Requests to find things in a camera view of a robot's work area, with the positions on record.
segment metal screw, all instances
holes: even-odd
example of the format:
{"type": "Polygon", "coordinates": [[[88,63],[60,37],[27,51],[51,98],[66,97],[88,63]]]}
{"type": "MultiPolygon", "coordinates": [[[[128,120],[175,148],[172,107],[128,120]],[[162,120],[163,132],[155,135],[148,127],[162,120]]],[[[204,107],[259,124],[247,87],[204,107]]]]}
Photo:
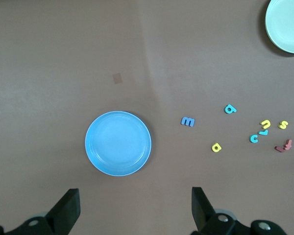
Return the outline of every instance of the metal screw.
{"type": "Polygon", "coordinates": [[[218,216],[218,219],[222,222],[227,222],[229,221],[229,219],[224,215],[224,214],[221,214],[218,216]]]}
{"type": "Polygon", "coordinates": [[[265,222],[260,222],[259,224],[258,224],[258,226],[259,226],[259,228],[261,228],[261,229],[263,229],[263,230],[270,230],[271,228],[270,228],[270,226],[269,226],[269,224],[267,224],[267,223],[265,223],[265,222]]]}
{"type": "Polygon", "coordinates": [[[39,221],[38,220],[32,220],[30,221],[30,223],[28,224],[29,226],[35,226],[36,224],[38,224],[39,221]]]}

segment blue plate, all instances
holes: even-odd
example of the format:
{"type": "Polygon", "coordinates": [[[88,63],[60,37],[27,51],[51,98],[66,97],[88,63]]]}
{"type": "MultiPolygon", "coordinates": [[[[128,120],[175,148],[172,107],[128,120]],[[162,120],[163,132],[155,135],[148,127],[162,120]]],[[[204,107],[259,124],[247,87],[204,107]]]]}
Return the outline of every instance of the blue plate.
{"type": "Polygon", "coordinates": [[[146,163],[151,152],[151,137],[138,117],[113,111],[101,115],[90,125],[85,148],[98,170],[112,176],[125,176],[146,163]]]}
{"type": "Polygon", "coordinates": [[[294,53],[294,0],[271,0],[266,12],[266,30],[277,47],[294,53]]]}

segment plate rim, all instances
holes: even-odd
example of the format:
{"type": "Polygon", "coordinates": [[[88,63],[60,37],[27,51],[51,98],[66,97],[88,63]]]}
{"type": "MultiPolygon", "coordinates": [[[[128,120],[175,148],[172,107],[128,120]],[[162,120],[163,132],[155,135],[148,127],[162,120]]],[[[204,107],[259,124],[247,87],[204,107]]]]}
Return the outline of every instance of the plate rim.
{"type": "Polygon", "coordinates": [[[290,49],[287,49],[287,48],[283,48],[282,46],[279,46],[279,44],[275,41],[275,39],[272,38],[272,35],[270,35],[269,31],[268,31],[268,27],[267,27],[267,24],[268,24],[268,21],[269,21],[269,12],[272,11],[272,8],[274,8],[274,5],[279,2],[279,1],[287,1],[287,0],[271,0],[268,7],[267,7],[267,10],[266,10],[266,15],[265,15],[265,28],[266,28],[266,32],[267,32],[267,35],[269,36],[270,40],[273,42],[274,45],[276,45],[278,48],[280,48],[281,50],[283,51],[286,51],[286,52],[289,52],[289,53],[292,53],[294,54],[294,51],[293,50],[290,50],[290,49]]]}
{"type": "Polygon", "coordinates": [[[150,154],[151,154],[151,149],[152,149],[152,141],[151,141],[151,135],[150,135],[150,131],[149,129],[147,128],[146,124],[139,118],[137,117],[136,115],[130,113],[130,112],[127,112],[127,111],[121,111],[121,110],[115,110],[115,111],[110,111],[110,112],[107,112],[107,113],[104,113],[104,114],[101,114],[100,116],[98,116],[88,127],[87,129],[87,132],[86,132],[86,135],[85,135],[85,150],[86,150],[86,155],[89,159],[89,161],[91,162],[91,164],[96,168],[98,169],[99,171],[101,171],[102,173],[104,174],[107,174],[107,175],[111,175],[111,176],[118,176],[118,177],[121,177],[121,176],[127,176],[127,175],[131,175],[135,172],[137,172],[138,170],[140,170],[144,165],[145,163],[148,161],[149,157],[150,157],[150,154]],[[86,145],[86,141],[87,141],[87,137],[89,136],[89,133],[90,133],[90,128],[95,124],[95,122],[101,118],[102,116],[106,116],[106,115],[110,115],[110,114],[114,114],[114,113],[123,113],[123,114],[126,114],[126,115],[130,115],[131,117],[135,118],[136,120],[138,120],[142,126],[145,128],[146,132],[147,132],[147,138],[148,138],[148,143],[149,143],[149,148],[147,148],[147,150],[145,152],[147,152],[147,156],[146,156],[146,159],[145,161],[137,168],[135,169],[135,171],[131,171],[130,173],[127,173],[127,174],[111,174],[111,173],[107,173],[103,170],[101,170],[99,167],[97,167],[90,159],[89,157],[89,153],[90,152],[90,148],[87,147],[86,145]]]}

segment tabletop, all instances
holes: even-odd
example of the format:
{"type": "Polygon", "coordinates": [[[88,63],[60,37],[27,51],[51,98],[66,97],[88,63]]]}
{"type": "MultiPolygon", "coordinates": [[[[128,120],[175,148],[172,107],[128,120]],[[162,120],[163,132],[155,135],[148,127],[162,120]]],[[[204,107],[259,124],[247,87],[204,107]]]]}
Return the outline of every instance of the tabletop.
{"type": "Polygon", "coordinates": [[[268,4],[0,1],[0,225],[79,188],[72,235],[187,235],[192,187],[202,187],[241,223],[294,235],[294,55],[267,36],[268,4]],[[124,177],[85,152],[89,125],[114,110],[139,117],[152,139],[147,163],[124,177]],[[266,119],[268,135],[251,143],[266,119]],[[274,149],[286,140],[290,150],[274,149]]]}

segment brown square patch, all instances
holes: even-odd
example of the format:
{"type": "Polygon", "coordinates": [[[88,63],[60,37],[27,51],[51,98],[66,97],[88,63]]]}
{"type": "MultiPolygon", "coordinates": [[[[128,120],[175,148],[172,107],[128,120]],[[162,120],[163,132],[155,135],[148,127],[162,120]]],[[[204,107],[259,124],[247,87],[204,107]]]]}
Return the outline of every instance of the brown square patch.
{"type": "Polygon", "coordinates": [[[118,84],[118,83],[121,83],[122,82],[122,78],[121,78],[121,74],[120,73],[116,73],[113,76],[113,81],[114,81],[114,84],[118,84]]]}

